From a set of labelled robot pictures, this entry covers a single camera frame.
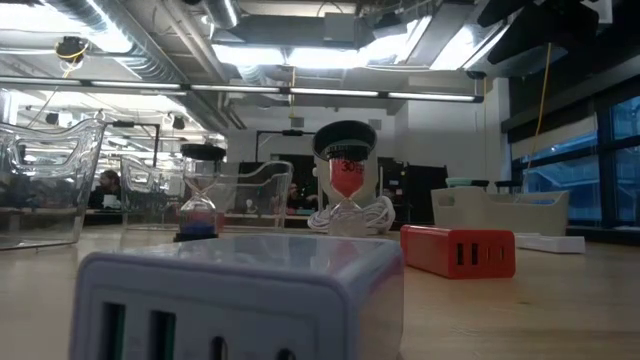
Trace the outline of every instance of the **table surface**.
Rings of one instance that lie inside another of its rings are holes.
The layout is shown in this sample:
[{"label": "table surface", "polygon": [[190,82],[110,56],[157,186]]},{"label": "table surface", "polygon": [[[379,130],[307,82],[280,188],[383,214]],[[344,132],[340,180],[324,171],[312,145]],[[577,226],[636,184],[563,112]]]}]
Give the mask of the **table surface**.
[{"label": "table surface", "polygon": [[[75,246],[0,252],[0,358],[66,359],[81,259],[170,238],[121,238],[111,226],[85,229]],[[640,248],[517,256],[513,279],[447,280],[407,268],[399,358],[640,359]]]}]

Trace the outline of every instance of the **sand timer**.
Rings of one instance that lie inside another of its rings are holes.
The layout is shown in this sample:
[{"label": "sand timer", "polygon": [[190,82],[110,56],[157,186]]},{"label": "sand timer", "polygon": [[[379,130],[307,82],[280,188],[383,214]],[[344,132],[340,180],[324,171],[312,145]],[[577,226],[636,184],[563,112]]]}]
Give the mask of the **sand timer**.
[{"label": "sand timer", "polygon": [[344,199],[331,210],[329,235],[361,237],[367,234],[364,211],[352,200],[364,184],[365,145],[334,145],[327,149],[331,187]]},{"label": "sand timer", "polygon": [[174,241],[215,238],[218,236],[216,206],[207,192],[216,183],[226,151],[208,144],[185,144],[180,152],[184,157],[184,182],[191,198],[180,208],[180,232]]}]

